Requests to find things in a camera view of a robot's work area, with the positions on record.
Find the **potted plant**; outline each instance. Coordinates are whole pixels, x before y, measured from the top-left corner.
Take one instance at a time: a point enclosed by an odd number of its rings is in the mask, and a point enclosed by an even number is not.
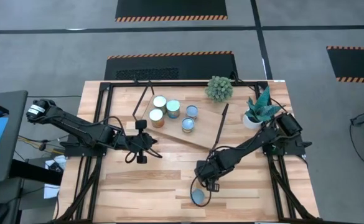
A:
[[[205,88],[205,93],[216,103],[224,102],[233,94],[231,80],[226,77],[213,76],[208,82],[208,87]]]
[[[262,95],[258,98],[256,104],[253,104],[251,97],[248,99],[249,109],[243,116],[243,124],[250,129],[257,129],[263,121],[268,121],[280,109],[277,105],[268,105],[270,99],[269,87],[267,87]]]

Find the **succulent plant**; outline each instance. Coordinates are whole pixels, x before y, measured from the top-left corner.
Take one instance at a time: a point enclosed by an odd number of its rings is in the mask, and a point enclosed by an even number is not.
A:
[[[245,112],[245,115],[247,115],[247,117],[255,123],[270,120],[271,117],[281,109],[281,107],[277,105],[268,105],[269,99],[269,87],[263,91],[255,105],[250,97],[247,102],[250,109]]]
[[[205,88],[205,93],[214,102],[221,103],[228,100],[233,94],[231,80],[226,77],[213,76]]]

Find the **round green plant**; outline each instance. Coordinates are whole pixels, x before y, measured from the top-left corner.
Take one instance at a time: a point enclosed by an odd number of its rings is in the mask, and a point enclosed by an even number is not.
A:
[[[233,95],[231,80],[226,77],[213,76],[208,82],[208,87],[205,88],[205,93],[214,102],[224,102]]]

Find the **gray floor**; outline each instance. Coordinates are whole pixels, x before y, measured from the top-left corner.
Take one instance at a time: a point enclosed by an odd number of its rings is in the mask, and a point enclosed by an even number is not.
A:
[[[263,26],[364,25],[363,0],[257,2]],[[254,24],[250,1],[226,0],[226,4],[228,21],[116,24],[116,1],[0,0],[0,29]],[[348,133],[349,119],[364,112],[364,84],[336,82],[325,50],[328,45],[364,47],[364,30],[265,31],[264,38],[273,77],[287,81],[303,137],[314,143],[307,160],[322,218],[364,223],[364,163]],[[255,31],[0,35],[0,91],[79,95],[85,80],[103,79],[109,55],[214,50],[234,51],[241,78],[265,78]],[[76,113],[79,99],[56,99],[56,103]],[[50,139],[64,133],[23,121],[20,134]],[[354,128],[353,137],[364,156],[364,126]],[[22,143],[17,151],[25,158],[42,156]],[[29,210],[22,223],[45,222],[51,216],[50,209]]]

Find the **wooden board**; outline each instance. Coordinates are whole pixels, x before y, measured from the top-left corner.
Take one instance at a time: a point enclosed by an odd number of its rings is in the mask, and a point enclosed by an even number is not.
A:
[[[156,95],[163,95],[161,93],[162,88],[154,87]],[[184,99],[176,98],[173,100],[179,100],[180,102],[180,116],[176,119],[170,119],[167,114],[164,115],[165,124],[161,128],[155,128],[152,126],[149,113],[155,108],[153,101],[156,96],[152,96],[150,103],[144,112],[143,119],[147,120],[147,129],[155,131],[160,134],[165,134],[171,138],[177,138],[189,143],[196,144],[198,146],[211,149],[215,144],[215,140],[218,135],[220,122],[222,121],[222,115],[212,113],[205,109],[204,106],[200,106],[200,102],[195,102],[195,106],[198,108],[198,116],[195,120],[194,130],[191,133],[184,133],[182,130],[182,120],[187,117],[186,108],[189,104],[184,103]]]
[[[284,82],[269,81],[272,98],[286,105],[292,112],[287,86]],[[78,117],[93,121],[100,82],[86,82],[82,94]],[[114,89],[110,115],[118,116],[127,134],[136,134],[131,116],[143,87],[116,87]],[[213,104],[203,87],[162,87],[169,97],[183,97],[189,104],[200,102],[208,110],[221,114],[224,106]],[[219,146],[237,146],[255,134],[241,123],[247,109],[248,97],[254,98],[247,87],[235,87]],[[144,97],[143,107],[137,116],[144,114],[151,95]],[[101,107],[103,118],[105,103]],[[147,164],[126,164],[126,152],[109,150],[103,159],[96,200],[94,222],[255,222],[278,220],[270,181],[267,158],[261,150],[247,155],[233,172],[219,181],[219,193],[212,194],[210,204],[198,208],[189,199],[189,188],[194,177],[197,160],[207,156],[207,149],[184,141],[168,138],[166,135],[147,130],[159,142],[153,149],[164,158],[148,157]],[[285,156],[286,169],[291,190],[311,214],[318,216],[317,205],[306,165],[296,156]],[[79,157],[69,158],[60,186],[59,204],[62,214],[73,201]],[[284,193],[280,189],[284,216],[288,217]],[[83,217],[88,211],[86,196]]]

